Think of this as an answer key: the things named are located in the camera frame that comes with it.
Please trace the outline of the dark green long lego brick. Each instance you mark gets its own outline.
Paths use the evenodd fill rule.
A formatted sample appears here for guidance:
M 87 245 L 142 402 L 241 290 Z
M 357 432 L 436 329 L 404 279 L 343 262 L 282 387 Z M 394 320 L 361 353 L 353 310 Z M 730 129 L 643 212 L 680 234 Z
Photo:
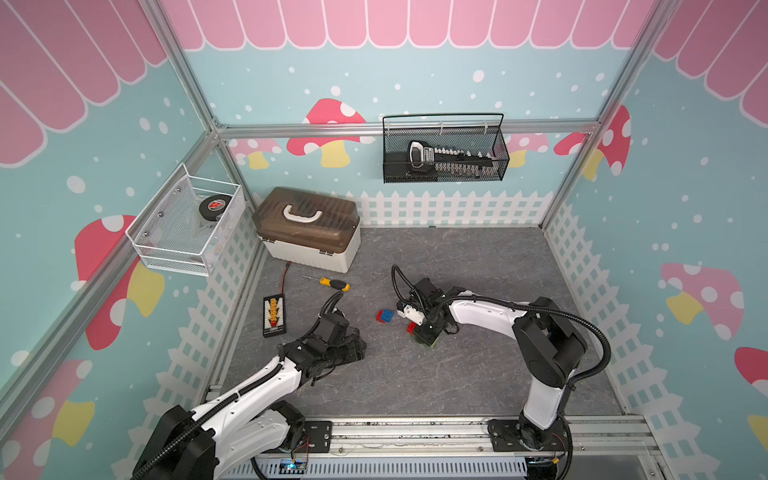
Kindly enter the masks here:
M 419 344 L 423 345 L 427 348 L 433 348 L 436 345 L 436 342 L 439 338 L 438 335 L 422 335 L 420 333 L 415 333 L 413 335 L 414 340 Z

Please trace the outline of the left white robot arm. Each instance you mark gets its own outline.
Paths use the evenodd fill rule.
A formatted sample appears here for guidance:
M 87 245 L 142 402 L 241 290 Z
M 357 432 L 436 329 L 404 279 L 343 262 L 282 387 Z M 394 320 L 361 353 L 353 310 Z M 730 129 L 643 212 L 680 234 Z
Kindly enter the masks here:
M 201 405 L 167 410 L 133 469 L 135 479 L 218 479 L 267 451 L 292 454 L 307 442 L 306 418 L 286 401 L 338 366 L 361 361 L 366 342 L 337 310 L 278 347 L 255 374 Z

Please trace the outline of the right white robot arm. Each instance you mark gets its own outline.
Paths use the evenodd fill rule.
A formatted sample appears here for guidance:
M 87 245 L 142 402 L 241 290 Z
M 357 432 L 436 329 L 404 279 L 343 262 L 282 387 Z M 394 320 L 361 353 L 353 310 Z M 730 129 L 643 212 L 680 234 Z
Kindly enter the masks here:
M 532 380 L 518 419 L 491 421 L 488 431 L 496 451 L 522 449 L 567 452 L 572 446 L 565 406 L 575 385 L 607 368 L 611 347 L 606 335 L 578 315 L 547 298 L 517 303 L 455 287 L 448 292 L 424 278 L 396 293 L 397 314 L 425 346 L 440 334 L 476 326 L 514 340 Z

